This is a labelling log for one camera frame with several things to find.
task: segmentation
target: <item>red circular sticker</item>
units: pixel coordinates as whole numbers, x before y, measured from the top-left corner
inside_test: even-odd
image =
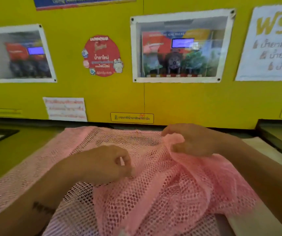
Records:
[[[91,37],[82,51],[83,65],[91,75],[101,77],[122,73],[123,62],[117,45],[107,35]]]

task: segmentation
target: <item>mesh netting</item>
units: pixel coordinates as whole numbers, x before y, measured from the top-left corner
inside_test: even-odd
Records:
[[[70,154],[114,144],[128,150],[136,176],[105,186],[79,182],[65,195],[44,235],[219,235],[214,214],[240,214],[257,196],[220,155],[169,151],[179,134],[68,128],[0,178],[0,212]]]

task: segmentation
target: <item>left hand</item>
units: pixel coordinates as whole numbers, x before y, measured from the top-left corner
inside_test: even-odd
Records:
[[[75,153],[65,159],[64,166],[75,181],[94,185],[107,184],[133,175],[131,159],[127,150],[111,145],[100,146]]]

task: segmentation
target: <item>blue screen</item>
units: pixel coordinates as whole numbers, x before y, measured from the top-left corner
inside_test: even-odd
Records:
[[[27,48],[30,55],[44,55],[43,47],[30,47]]]
[[[192,48],[194,38],[172,39],[172,48]]]

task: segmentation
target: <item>paper notice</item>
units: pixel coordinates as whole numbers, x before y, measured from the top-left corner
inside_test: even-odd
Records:
[[[282,81],[282,5],[256,7],[237,81]]]
[[[50,120],[87,122],[84,98],[43,97]]]

